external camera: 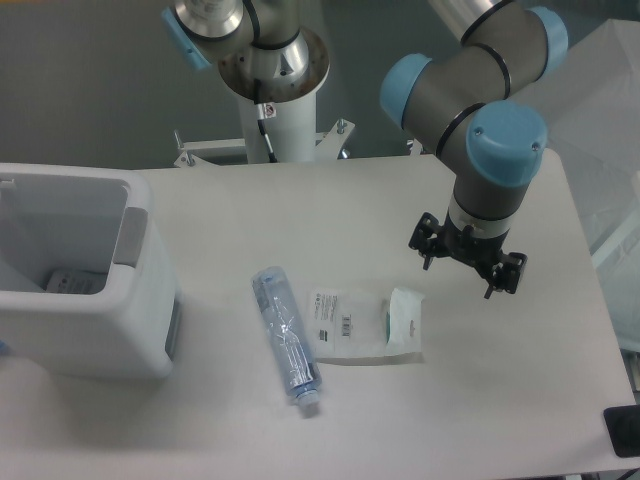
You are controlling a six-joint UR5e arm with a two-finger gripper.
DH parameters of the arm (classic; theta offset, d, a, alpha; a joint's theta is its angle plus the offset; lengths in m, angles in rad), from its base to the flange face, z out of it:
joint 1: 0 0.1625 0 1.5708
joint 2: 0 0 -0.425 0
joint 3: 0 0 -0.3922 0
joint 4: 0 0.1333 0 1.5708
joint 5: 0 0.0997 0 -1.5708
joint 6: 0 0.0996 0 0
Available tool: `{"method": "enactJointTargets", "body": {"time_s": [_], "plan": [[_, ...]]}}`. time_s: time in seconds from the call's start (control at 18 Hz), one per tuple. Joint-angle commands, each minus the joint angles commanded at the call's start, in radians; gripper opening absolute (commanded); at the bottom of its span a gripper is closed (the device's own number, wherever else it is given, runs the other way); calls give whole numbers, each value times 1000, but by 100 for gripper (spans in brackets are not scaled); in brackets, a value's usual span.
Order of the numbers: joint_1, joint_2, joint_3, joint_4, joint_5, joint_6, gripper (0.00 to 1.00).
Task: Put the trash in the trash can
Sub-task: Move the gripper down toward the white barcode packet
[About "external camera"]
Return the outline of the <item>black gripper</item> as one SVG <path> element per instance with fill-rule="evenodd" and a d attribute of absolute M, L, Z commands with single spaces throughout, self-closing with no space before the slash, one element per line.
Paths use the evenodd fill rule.
<path fill-rule="evenodd" d="M 459 230 L 451 219 L 442 226 L 429 212 L 418 221 L 409 248 L 423 259 L 423 269 L 428 270 L 436 258 L 452 258 L 475 269 L 487 282 L 484 298 L 494 292 L 515 294 L 524 274 L 528 256 L 521 252 L 504 253 L 502 250 L 507 233 L 488 239 L 472 235 L 472 227 Z"/>

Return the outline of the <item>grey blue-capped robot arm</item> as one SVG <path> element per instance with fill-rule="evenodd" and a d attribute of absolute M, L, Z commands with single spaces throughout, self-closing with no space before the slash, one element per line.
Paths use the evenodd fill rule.
<path fill-rule="evenodd" d="M 514 1 L 432 7 L 460 51 L 443 63 L 401 58 L 379 94 L 390 120 L 455 177 L 446 217 L 422 215 L 409 245 L 426 263 L 451 258 L 473 268 L 489 293 L 511 294 L 527 258 L 503 244 L 548 138 L 543 118 L 512 97 L 563 62 L 567 30 L 555 12 Z M 191 66 L 216 66 L 240 101 L 250 162 L 311 159 L 315 117 L 286 108 L 314 99 L 329 60 L 323 41 L 302 25 L 297 2 L 174 1 L 161 17 Z"/>

